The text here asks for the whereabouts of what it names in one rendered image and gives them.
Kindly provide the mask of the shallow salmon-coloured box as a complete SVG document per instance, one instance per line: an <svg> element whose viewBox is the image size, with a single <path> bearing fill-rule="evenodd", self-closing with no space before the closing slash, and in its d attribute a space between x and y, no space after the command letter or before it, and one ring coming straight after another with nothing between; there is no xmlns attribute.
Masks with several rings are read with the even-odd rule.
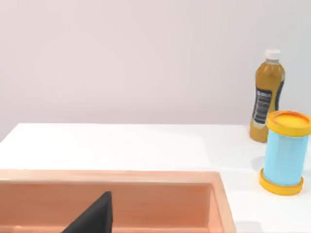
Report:
<svg viewBox="0 0 311 233"><path fill-rule="evenodd" d="M0 169L0 233L61 233L104 192L112 233L236 233L214 171Z"/></svg>

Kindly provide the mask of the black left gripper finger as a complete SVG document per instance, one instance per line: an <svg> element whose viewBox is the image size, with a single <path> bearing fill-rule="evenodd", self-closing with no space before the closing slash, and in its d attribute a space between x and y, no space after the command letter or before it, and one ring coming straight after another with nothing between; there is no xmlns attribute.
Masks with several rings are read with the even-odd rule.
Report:
<svg viewBox="0 0 311 233"><path fill-rule="evenodd" d="M112 233L111 191L104 192L61 233Z"/></svg>

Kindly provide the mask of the light blue and yellow can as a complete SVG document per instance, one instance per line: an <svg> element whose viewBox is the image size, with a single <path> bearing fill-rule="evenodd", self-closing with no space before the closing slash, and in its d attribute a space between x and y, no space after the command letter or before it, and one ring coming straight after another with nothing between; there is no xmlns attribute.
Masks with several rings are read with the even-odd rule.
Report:
<svg viewBox="0 0 311 233"><path fill-rule="evenodd" d="M303 189L303 167L311 117L295 111L268 114L268 139L259 183L267 191L293 196Z"/></svg>

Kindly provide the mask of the amber bottle with white cap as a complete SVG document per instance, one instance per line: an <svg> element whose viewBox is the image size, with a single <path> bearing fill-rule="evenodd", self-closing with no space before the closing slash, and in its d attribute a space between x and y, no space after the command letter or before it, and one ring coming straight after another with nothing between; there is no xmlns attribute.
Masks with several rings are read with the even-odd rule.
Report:
<svg viewBox="0 0 311 233"><path fill-rule="evenodd" d="M265 61L255 73L255 103L250 120L249 136L261 143L267 142L268 114L279 110L279 99L285 81L285 70L280 63L280 57L280 50L266 50Z"/></svg>

